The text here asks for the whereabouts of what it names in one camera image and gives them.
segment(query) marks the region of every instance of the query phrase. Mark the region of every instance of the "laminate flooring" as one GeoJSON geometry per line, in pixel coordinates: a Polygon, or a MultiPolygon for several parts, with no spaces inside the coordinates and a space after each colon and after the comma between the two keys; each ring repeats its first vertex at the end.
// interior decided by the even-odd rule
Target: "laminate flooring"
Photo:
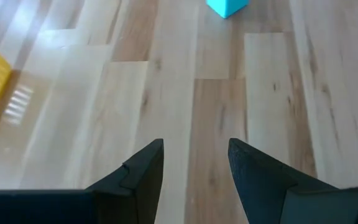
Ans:
{"type": "Polygon", "coordinates": [[[165,140],[156,223],[246,223],[239,138],[358,185],[358,1],[0,0],[0,189],[79,189],[165,140]]]}

